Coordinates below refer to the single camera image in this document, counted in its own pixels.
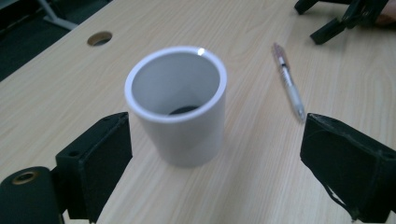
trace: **light wood tabletop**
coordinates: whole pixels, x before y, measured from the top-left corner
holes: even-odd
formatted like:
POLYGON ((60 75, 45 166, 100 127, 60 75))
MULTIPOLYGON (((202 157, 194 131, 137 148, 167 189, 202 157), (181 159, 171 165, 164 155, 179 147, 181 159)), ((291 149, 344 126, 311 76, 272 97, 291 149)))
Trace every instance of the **light wood tabletop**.
POLYGON ((396 149, 396 31, 356 27, 316 46, 309 35, 347 6, 318 3, 299 16, 295 3, 112 1, 0 83, 0 179, 52 169, 55 155, 97 120, 129 111, 134 157, 98 223, 350 223, 301 162, 304 125, 271 47, 284 47, 306 112, 396 149), (89 46, 102 31, 111 40, 89 46), (209 49, 228 72, 223 148, 194 169, 160 158, 123 95, 135 64, 180 45, 209 49))

